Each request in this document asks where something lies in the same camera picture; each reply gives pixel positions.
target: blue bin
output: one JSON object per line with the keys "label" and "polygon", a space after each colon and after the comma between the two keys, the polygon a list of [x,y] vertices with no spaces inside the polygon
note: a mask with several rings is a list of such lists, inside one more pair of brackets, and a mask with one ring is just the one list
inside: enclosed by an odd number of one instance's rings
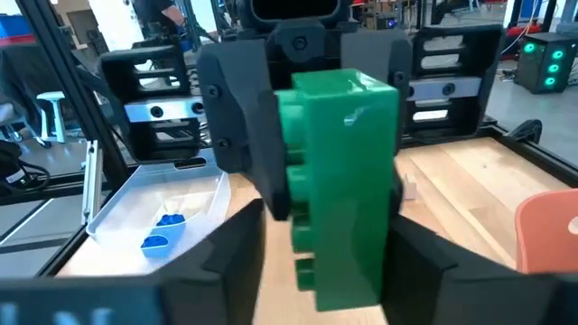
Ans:
{"label": "blue bin", "polygon": [[0,38],[31,34],[30,26],[22,15],[0,16]]}

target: black panel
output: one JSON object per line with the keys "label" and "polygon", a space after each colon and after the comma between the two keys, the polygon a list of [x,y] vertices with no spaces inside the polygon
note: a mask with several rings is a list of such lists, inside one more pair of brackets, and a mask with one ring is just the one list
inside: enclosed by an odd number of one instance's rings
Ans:
{"label": "black panel", "polygon": [[[425,49],[426,42],[448,36],[461,36],[461,45],[455,49]],[[412,80],[474,77],[480,78],[481,84],[478,96],[475,97],[447,98],[447,101],[435,104],[407,103],[406,133],[426,139],[474,134],[486,111],[503,42],[504,31],[501,25],[428,27],[419,31],[413,41]],[[424,58],[441,55],[458,55],[457,64],[444,67],[423,65]],[[447,110],[447,117],[434,121],[414,121],[415,113],[433,110]]]}

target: white stool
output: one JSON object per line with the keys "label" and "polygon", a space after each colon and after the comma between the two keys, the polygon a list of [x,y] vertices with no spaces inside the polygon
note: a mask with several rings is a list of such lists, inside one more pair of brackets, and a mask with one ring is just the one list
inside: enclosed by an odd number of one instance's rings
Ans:
{"label": "white stool", "polygon": [[[50,91],[41,93],[36,97],[37,99],[48,100],[52,104],[52,112],[54,113],[54,128],[56,129],[56,141],[61,144],[66,143],[66,130],[64,128],[64,120],[62,119],[60,100],[64,98],[64,93],[61,91]],[[42,111],[42,134],[41,138],[44,141],[54,141],[51,134],[51,126],[48,123],[48,116],[46,112]]]}

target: black metal frame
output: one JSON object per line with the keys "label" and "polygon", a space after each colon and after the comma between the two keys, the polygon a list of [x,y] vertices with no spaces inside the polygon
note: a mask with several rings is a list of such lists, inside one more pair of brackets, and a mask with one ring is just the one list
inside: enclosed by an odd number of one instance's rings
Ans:
{"label": "black metal frame", "polygon": [[[128,173],[135,172],[138,164],[127,166]],[[84,172],[74,172],[51,176],[48,186],[44,190],[29,190],[15,193],[7,197],[0,197],[0,206],[30,202],[34,200],[48,200],[81,195],[84,186]],[[116,184],[109,181],[102,183],[102,190],[117,190]]]}
{"label": "black metal frame", "polygon": [[[16,2],[22,14],[27,18],[37,42],[46,53],[48,62],[56,71],[62,90],[85,136],[89,141],[99,140],[104,153],[103,170],[108,182],[113,189],[119,188],[128,179],[129,171],[96,100],[80,82],[70,47],[58,28],[57,18],[50,2],[48,0],[17,0]],[[60,189],[56,190],[56,193],[64,196],[68,192]],[[12,199],[19,200],[17,195]]]}

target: wooden surface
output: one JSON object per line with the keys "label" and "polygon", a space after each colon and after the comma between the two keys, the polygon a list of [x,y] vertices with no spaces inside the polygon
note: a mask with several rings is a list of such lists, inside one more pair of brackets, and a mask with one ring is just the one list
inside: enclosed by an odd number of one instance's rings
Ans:
{"label": "wooden surface", "polygon": [[[514,267],[514,213],[526,198],[566,185],[490,138],[407,149],[396,158],[399,172],[417,181],[417,200],[406,201],[403,214],[459,245]],[[258,193],[240,176],[231,176],[228,215]],[[369,307],[319,313],[313,295],[296,290],[289,223],[266,222],[266,260],[255,324],[385,324],[381,309]],[[88,239],[60,276],[96,275],[109,263]]]}

